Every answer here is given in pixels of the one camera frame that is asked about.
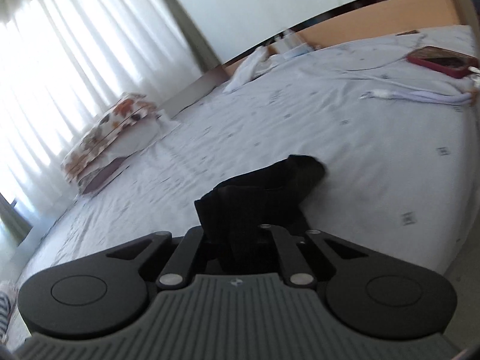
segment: logo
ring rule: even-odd
[[[230,281],[230,284],[235,286],[235,287],[238,287],[238,286],[241,286],[243,284],[243,280],[242,279],[239,279],[238,277],[231,280]]]

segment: bed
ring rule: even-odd
[[[231,94],[225,84],[176,116],[180,125],[56,223],[19,284],[41,269],[158,230],[198,225],[194,200],[220,181],[289,154],[328,176],[303,203],[312,228],[443,273],[479,207],[477,107],[361,95],[397,85],[455,95],[471,80],[409,64],[423,45],[474,53],[468,26],[355,40],[302,55]],[[15,311],[8,347],[28,331]]]

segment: ridged rubber surface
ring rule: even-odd
[[[456,353],[440,334],[364,337],[335,320],[314,291],[289,288],[277,274],[197,275],[187,288],[161,292],[117,333],[88,341],[34,334],[16,351],[22,360],[447,360]]]

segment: floral pillowcase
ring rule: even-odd
[[[156,113],[157,106],[145,101],[145,97],[140,93],[123,93],[120,101],[105,112],[102,119],[70,150],[61,164],[68,182],[75,179],[122,131],[145,116]]]

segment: wooden headboard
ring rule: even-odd
[[[332,17],[298,34],[310,45],[333,46],[420,28],[462,24],[452,0],[386,0]],[[232,75],[243,59],[224,68]]]

